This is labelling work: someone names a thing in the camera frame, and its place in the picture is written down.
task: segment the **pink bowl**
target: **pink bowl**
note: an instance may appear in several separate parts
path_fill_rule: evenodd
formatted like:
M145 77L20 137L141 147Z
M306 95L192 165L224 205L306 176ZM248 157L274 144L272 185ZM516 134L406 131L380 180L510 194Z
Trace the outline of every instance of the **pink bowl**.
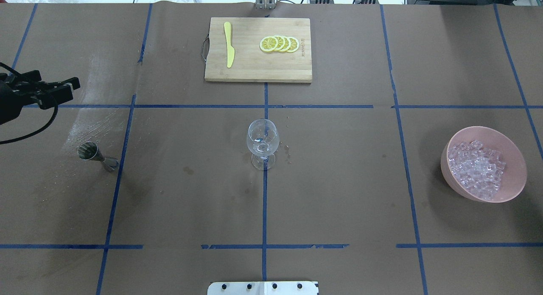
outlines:
M481 141L487 148L500 151L502 153L502 160L506 163L500 190L492 200L484 200L471 195L471 193L456 180L451 172L451 167L448 164L447 154L454 145L460 144L463 141L469 143L475 139ZM516 145L507 138L506 135L487 127L468 127L458 131L451 140L448 141L448 144L443 150L441 168L443 177L454 191L470 200L487 203L502 203L512 200L520 194L522 189L524 189L528 177L526 162Z

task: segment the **metal jigger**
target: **metal jigger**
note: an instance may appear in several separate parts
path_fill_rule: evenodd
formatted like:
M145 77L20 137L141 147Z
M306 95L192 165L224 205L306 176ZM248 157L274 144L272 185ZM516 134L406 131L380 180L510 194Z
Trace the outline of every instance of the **metal jigger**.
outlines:
M116 158L104 157L100 153L98 146L91 141L87 141L80 145L77 148L77 154L79 155L79 158L83 160L99 160L107 172L113 172L119 167L119 162Z

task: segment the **plastic knife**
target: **plastic knife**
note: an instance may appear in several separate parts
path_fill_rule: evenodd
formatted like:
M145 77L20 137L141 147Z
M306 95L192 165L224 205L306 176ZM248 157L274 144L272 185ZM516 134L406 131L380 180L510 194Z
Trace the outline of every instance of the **plastic knife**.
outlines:
M224 34L227 37L227 67L230 68L236 54L234 47L232 47L232 24L230 22L224 23Z

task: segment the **cutting board handle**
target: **cutting board handle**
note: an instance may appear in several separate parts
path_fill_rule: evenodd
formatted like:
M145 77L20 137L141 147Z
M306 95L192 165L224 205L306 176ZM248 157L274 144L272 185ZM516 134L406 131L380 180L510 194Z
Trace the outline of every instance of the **cutting board handle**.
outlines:
M206 42L207 42L207 53L204 56ZM207 33L207 36L205 37L204 42L202 43L202 50L200 51L200 54L202 55L202 59L204 59L204 63L207 64L207 55L209 54L209 33Z

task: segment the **water stain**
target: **water stain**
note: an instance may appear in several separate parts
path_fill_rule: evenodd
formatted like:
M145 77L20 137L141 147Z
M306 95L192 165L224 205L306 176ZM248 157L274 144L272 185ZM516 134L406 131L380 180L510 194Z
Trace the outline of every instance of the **water stain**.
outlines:
M184 167L183 171L185 171L188 175L193 175L194 174L194 170L192 170L189 167Z

